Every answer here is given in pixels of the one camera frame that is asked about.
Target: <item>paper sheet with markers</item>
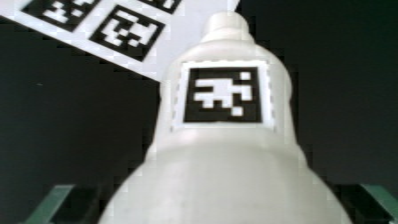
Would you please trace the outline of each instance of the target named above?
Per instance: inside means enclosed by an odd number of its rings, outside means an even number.
[[[159,81],[211,14],[234,10],[237,1],[0,0],[0,15]]]

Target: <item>black background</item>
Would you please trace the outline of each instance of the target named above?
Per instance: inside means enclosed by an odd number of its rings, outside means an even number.
[[[296,137],[331,183],[398,196],[398,2],[243,0],[292,77]],[[54,184],[116,188],[141,162],[157,83],[0,19],[0,223]]]

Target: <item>plastic bottle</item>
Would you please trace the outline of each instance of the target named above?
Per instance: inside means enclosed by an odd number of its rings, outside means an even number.
[[[221,12],[170,65],[145,162],[100,224],[349,223],[306,168],[289,96],[280,61],[253,44],[239,15]]]

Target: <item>white bottle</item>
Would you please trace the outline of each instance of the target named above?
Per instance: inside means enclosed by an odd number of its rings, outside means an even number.
[[[212,15],[161,82],[145,162],[100,224],[347,224],[296,145],[291,83],[239,15]]]

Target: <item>white paper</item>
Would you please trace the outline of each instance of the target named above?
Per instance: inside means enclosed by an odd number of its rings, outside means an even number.
[[[139,75],[161,76],[239,0],[0,0],[0,15]]]

